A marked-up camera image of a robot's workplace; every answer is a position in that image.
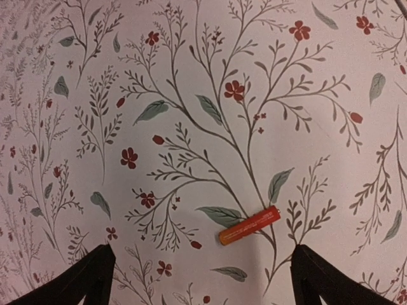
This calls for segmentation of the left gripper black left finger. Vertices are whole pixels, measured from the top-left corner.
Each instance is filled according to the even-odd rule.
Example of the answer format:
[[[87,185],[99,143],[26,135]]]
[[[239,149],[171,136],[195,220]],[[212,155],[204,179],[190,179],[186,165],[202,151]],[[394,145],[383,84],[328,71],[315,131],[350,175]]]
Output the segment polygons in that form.
[[[95,247],[65,272],[9,305],[109,304],[116,256],[109,244]]]

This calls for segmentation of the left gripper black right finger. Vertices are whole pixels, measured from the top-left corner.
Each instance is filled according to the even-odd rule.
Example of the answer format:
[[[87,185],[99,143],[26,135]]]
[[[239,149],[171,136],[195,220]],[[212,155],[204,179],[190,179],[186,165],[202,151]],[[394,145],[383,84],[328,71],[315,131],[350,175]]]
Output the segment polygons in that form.
[[[350,279],[306,245],[295,246],[290,271],[297,305],[393,303]]]

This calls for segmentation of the orange battery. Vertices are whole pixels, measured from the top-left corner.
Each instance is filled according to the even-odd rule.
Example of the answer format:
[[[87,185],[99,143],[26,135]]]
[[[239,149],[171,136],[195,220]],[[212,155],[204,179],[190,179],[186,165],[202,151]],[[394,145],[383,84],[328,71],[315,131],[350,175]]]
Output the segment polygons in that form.
[[[266,210],[258,212],[248,219],[221,231],[218,235],[219,242],[223,246],[227,246],[262,230],[278,220],[280,220],[279,209],[275,206],[269,207]]]

